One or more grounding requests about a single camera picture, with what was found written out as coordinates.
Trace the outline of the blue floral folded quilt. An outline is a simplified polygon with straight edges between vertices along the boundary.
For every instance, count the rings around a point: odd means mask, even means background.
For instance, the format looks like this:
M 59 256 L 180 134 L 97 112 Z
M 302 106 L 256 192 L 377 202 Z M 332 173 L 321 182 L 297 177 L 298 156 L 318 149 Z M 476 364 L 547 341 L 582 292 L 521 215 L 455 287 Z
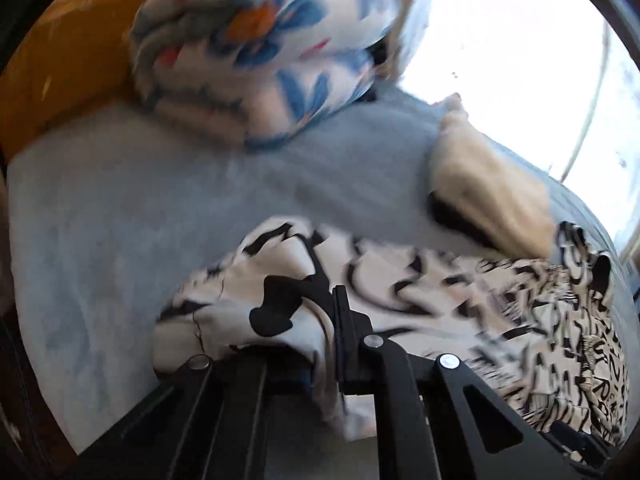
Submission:
M 130 30 L 141 102 L 248 148 L 278 145 L 359 100 L 399 0 L 145 0 Z

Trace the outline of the cream fluffy folded sweater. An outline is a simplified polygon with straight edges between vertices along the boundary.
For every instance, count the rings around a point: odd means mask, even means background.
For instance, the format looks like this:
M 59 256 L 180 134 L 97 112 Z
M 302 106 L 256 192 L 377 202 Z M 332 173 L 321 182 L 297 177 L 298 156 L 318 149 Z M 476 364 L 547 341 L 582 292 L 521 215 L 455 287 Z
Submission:
M 547 187 L 475 129 L 458 94 L 445 114 L 430 161 L 430 193 L 481 229 L 510 258 L 549 259 L 556 224 Z

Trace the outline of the black folded garment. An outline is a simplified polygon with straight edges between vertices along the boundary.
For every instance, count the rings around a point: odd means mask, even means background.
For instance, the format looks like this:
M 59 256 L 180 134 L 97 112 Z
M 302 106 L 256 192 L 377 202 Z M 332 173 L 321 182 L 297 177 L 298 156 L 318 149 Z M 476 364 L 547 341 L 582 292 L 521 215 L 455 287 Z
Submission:
M 445 229 L 460 233 L 488 249 L 497 250 L 491 239 L 477 226 L 466 220 L 454 208 L 437 198 L 434 193 L 428 194 L 427 209 L 433 220 Z

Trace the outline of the white black graffiti jacket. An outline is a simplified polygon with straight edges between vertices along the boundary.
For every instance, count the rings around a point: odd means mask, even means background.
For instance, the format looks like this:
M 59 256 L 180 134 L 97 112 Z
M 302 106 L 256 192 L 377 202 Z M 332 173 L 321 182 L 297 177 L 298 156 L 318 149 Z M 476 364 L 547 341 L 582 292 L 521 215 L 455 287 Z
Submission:
M 483 259 L 380 243 L 273 217 L 218 266 L 193 273 L 154 328 L 153 365 L 285 344 L 311 365 L 311 396 L 345 438 L 374 433 L 372 404 L 335 379 L 332 290 L 408 353 L 452 353 L 535 429 L 565 422 L 625 441 L 629 379 L 611 314 L 612 261 L 562 223 L 561 259 Z

